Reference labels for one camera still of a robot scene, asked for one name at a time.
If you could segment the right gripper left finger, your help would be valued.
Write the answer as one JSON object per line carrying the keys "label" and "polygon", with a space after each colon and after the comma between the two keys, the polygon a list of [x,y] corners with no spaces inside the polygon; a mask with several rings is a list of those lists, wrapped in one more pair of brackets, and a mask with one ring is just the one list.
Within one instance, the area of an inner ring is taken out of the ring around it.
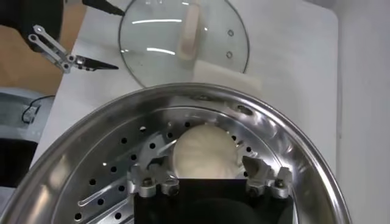
{"label": "right gripper left finger", "polygon": [[169,155],[151,159],[146,167],[136,164],[127,170],[127,191],[132,197],[151,198],[159,193],[175,196],[179,189],[179,179],[174,174]]}

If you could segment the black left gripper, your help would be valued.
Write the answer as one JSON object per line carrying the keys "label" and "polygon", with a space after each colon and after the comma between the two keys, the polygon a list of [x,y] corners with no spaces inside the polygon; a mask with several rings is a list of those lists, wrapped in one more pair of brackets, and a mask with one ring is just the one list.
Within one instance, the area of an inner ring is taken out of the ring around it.
{"label": "black left gripper", "polygon": [[[82,0],[86,6],[105,13],[124,16],[119,7],[107,0]],[[1,0],[1,25],[18,31],[34,52],[70,73],[72,68],[86,71],[117,70],[115,65],[74,55],[57,42],[63,23],[64,0]]]}

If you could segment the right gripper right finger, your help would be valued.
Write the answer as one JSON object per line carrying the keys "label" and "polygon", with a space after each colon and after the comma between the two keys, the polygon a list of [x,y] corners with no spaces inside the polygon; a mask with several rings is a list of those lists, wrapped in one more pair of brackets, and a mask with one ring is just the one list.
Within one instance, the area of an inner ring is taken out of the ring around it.
{"label": "right gripper right finger", "polygon": [[271,166],[262,159],[243,156],[243,166],[247,173],[246,192],[251,197],[264,195],[269,189],[274,198],[288,198],[293,182],[292,172],[281,167],[276,175]]}

